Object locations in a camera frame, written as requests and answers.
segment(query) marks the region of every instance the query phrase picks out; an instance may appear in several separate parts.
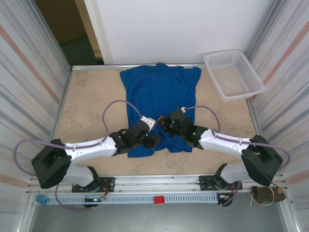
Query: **wooden table surface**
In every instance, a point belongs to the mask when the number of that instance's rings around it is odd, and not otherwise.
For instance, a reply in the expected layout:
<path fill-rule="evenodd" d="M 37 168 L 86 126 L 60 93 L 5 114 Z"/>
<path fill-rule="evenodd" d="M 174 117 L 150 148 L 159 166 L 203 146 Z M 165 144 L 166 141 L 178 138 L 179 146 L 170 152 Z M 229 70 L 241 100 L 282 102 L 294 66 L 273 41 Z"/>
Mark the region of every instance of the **wooden table surface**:
<path fill-rule="evenodd" d="M 74 71 L 60 119 L 56 138 L 65 143 L 78 143 L 104 136 L 101 114 L 112 101 L 126 99 L 126 89 L 120 79 L 120 70 Z M 205 69 L 197 84 L 197 105 L 213 109 L 221 122 L 221 133 L 236 137 L 255 135 L 245 100 L 222 103 Z M 128 128 L 126 105 L 112 105 L 106 113 L 109 132 Z M 196 109 L 196 124 L 217 128 L 214 116 L 206 109 Z M 92 159 L 80 166 L 93 166 L 99 175 L 147 174 L 210 174 L 223 163 L 241 160 L 212 150 L 193 149 L 191 153 L 156 151 L 150 157 L 128 158 L 127 154 Z"/>

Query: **white cable connector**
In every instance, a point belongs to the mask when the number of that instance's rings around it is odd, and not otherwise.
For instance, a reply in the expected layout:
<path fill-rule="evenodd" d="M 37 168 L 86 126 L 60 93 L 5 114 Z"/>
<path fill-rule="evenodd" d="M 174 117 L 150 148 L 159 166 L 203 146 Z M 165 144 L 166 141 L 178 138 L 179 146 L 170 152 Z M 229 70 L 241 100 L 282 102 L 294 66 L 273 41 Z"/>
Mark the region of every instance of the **white cable connector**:
<path fill-rule="evenodd" d="M 228 196 L 227 195 L 219 195 L 219 198 L 227 198 Z"/>
<path fill-rule="evenodd" d="M 156 121 L 150 117 L 143 116 L 141 120 L 149 126 L 149 131 L 151 131 L 154 128 L 156 123 Z"/>

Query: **laundry basket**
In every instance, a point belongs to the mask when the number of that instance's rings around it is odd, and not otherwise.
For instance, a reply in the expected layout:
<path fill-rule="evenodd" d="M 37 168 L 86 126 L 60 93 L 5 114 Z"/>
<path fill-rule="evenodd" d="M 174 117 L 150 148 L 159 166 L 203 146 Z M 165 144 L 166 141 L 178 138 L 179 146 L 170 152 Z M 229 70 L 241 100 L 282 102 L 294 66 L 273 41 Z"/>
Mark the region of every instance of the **laundry basket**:
<path fill-rule="evenodd" d="M 214 52 L 204 56 L 208 75 L 221 101 L 249 98 L 265 90 L 260 77 L 239 50 Z"/>

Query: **black bracket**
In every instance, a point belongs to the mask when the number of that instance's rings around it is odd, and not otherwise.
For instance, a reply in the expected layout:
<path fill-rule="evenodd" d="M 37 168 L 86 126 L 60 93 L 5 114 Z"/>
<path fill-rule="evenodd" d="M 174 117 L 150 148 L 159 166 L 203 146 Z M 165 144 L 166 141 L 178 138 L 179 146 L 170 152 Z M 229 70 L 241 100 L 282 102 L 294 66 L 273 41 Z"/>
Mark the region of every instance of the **black bracket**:
<path fill-rule="evenodd" d="M 105 184 L 108 187 L 108 192 L 114 192 L 115 187 L 115 177 L 100 177 L 100 183 Z M 106 189 L 101 185 L 98 185 L 98 188 L 91 192 L 106 192 Z M 86 187 L 81 187 L 79 185 L 73 185 L 72 192 L 89 192 Z"/>
<path fill-rule="evenodd" d="M 138 121 L 129 129 L 113 132 L 109 136 L 116 143 L 117 151 L 114 155 L 127 153 L 140 145 L 150 149 L 157 146 L 160 141 L 158 135 L 150 135 L 149 126 L 143 121 Z"/>
<path fill-rule="evenodd" d="M 250 141 L 269 144 L 265 138 L 256 135 Z M 242 151 L 241 159 L 252 180 L 256 183 L 269 186 L 276 175 L 283 160 L 281 156 L 270 147 L 249 145 Z"/>
<path fill-rule="evenodd" d="M 214 175 L 201 175 L 198 177 L 197 185 L 200 186 L 201 191 L 224 191 L 224 190 L 233 190 L 232 186 L 236 190 L 239 182 L 236 181 L 233 184 L 226 184 L 224 187 L 218 187 L 216 179 L 220 178 Z"/>
<path fill-rule="evenodd" d="M 158 122 L 162 129 L 167 132 L 170 137 L 178 135 L 190 147 L 203 149 L 199 143 L 201 135 L 208 128 L 195 126 L 189 119 L 188 115 L 181 109 L 177 109 L 168 116 L 161 116 Z"/>
<path fill-rule="evenodd" d="M 60 139 L 50 143 L 64 146 Z M 31 161 L 41 188 L 49 189 L 59 184 L 67 174 L 70 159 L 64 149 L 45 146 Z"/>

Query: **floor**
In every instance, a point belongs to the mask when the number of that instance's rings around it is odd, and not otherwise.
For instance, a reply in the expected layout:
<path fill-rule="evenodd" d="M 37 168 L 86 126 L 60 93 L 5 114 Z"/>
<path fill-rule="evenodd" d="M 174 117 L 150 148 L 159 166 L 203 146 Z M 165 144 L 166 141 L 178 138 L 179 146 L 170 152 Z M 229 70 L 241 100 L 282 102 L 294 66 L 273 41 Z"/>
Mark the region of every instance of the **floor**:
<path fill-rule="evenodd" d="M 60 44 L 60 47 L 70 66 L 98 65 L 87 36 Z"/>
<path fill-rule="evenodd" d="M 73 212 L 37 206 L 30 232 L 286 232 L 279 203 L 249 207 L 238 193 L 230 208 L 217 204 L 109 204 Z"/>
<path fill-rule="evenodd" d="M 222 133 L 249 138 L 255 135 L 246 101 L 222 103 L 205 69 L 202 69 L 196 89 L 197 104 L 207 105 L 216 112 L 221 121 Z M 101 138 L 104 135 L 102 111 L 117 99 L 126 99 L 120 70 L 74 71 L 56 138 L 65 143 Z M 106 121 L 109 131 L 127 128 L 125 104 L 111 106 Z M 205 109 L 196 110 L 196 124 L 217 128 L 216 120 Z M 240 161 L 231 155 L 212 150 L 196 148 L 191 153 L 169 153 L 164 149 L 150 157 L 127 158 L 126 154 L 122 154 L 93 159 L 81 166 L 93 166 L 99 175 L 209 174 L 214 173 L 222 163 Z"/>

